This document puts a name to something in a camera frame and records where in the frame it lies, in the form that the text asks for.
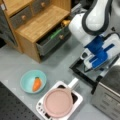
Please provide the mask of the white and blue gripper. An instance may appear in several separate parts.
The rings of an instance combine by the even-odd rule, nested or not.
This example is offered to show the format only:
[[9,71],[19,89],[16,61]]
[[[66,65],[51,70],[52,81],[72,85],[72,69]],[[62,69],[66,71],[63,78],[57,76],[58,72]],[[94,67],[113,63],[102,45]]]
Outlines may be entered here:
[[120,53],[120,37],[112,34],[106,39],[97,36],[85,46],[81,59],[88,69],[97,69]]

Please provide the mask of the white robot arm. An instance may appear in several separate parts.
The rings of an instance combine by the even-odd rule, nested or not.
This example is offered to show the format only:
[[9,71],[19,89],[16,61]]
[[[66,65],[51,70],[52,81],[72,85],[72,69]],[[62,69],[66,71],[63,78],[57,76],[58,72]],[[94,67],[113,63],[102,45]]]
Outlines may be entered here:
[[103,37],[109,27],[112,2],[94,0],[86,12],[77,14],[69,24],[70,32],[85,48],[81,59],[88,69],[96,69],[120,53],[118,33]]

